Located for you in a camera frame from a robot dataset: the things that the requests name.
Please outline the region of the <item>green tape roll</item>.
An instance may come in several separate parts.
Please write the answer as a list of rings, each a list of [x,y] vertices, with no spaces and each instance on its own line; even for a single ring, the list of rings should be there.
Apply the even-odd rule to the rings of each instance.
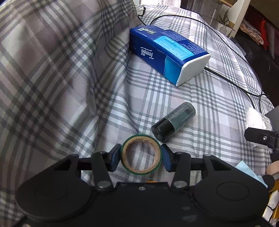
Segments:
[[[121,147],[122,166],[133,175],[152,174],[160,167],[162,157],[160,144],[145,134],[129,137]]]

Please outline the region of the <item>beige tape roll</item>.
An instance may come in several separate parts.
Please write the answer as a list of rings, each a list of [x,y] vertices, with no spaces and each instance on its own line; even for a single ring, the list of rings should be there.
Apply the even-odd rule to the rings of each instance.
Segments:
[[[266,168],[266,174],[268,175],[276,175],[279,172],[279,161],[275,161],[271,163],[269,166]]]

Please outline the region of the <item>dark glass bottle black cap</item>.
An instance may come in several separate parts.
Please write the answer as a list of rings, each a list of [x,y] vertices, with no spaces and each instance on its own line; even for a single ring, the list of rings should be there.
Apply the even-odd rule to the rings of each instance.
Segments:
[[[166,142],[196,114],[191,103],[184,102],[152,126],[157,140]]]

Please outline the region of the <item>light blue face mask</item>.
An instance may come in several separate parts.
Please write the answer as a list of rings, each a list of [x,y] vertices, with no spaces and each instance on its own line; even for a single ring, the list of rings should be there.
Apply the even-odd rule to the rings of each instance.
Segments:
[[[252,177],[253,179],[261,182],[266,188],[268,188],[267,184],[265,184],[263,178],[261,175],[257,175],[255,174],[254,171],[252,171],[252,169],[242,160],[240,161],[236,166],[236,169],[242,171],[243,173],[249,175],[250,177]]]

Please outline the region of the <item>grey plaid sofa cover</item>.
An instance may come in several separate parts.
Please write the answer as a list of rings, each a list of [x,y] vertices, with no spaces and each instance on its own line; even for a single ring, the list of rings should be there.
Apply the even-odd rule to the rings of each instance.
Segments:
[[[209,52],[207,70],[176,87],[129,52],[130,29],[161,25]],[[196,116],[168,142],[257,174],[267,149],[244,138],[245,110],[273,109],[241,51],[200,15],[133,1],[5,1],[1,6],[1,226],[22,213],[17,188],[77,153],[110,150],[183,102]]]

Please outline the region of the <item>blue tissue pack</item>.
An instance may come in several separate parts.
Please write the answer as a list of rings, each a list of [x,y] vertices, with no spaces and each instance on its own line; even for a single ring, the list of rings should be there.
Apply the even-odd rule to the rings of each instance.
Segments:
[[[130,29],[129,50],[176,87],[201,74],[211,58],[186,37],[156,25]]]

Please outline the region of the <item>potted plant white pot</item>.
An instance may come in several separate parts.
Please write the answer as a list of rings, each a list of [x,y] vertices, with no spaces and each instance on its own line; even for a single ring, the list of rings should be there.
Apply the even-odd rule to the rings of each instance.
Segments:
[[[218,15],[216,27],[216,30],[218,30],[220,33],[227,37],[229,37],[229,35],[233,31],[233,28],[229,25],[231,21],[229,20],[228,12],[229,9],[224,13],[224,15]]]

